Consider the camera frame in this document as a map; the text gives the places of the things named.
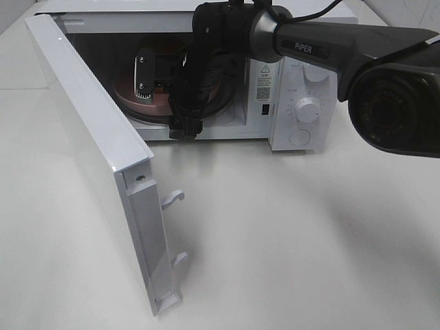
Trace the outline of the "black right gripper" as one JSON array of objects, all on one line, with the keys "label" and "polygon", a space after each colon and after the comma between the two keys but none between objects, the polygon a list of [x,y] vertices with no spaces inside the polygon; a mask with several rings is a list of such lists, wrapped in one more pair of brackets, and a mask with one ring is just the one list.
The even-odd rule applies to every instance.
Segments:
[{"label": "black right gripper", "polygon": [[144,94],[153,95],[156,86],[169,85],[186,50],[187,48],[175,55],[158,55],[148,48],[136,52],[133,71],[134,92],[140,90]]}]

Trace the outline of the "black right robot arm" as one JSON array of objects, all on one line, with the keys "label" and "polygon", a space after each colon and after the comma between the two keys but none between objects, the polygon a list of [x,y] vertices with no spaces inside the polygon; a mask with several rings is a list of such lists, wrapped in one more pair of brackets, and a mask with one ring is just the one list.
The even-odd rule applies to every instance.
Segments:
[{"label": "black right robot arm", "polygon": [[234,55],[284,57],[335,72],[337,98],[371,146],[439,156],[439,35],[425,28],[327,23],[293,17],[271,1],[206,2],[192,16],[193,42],[170,85],[169,135],[202,132],[208,94]]}]

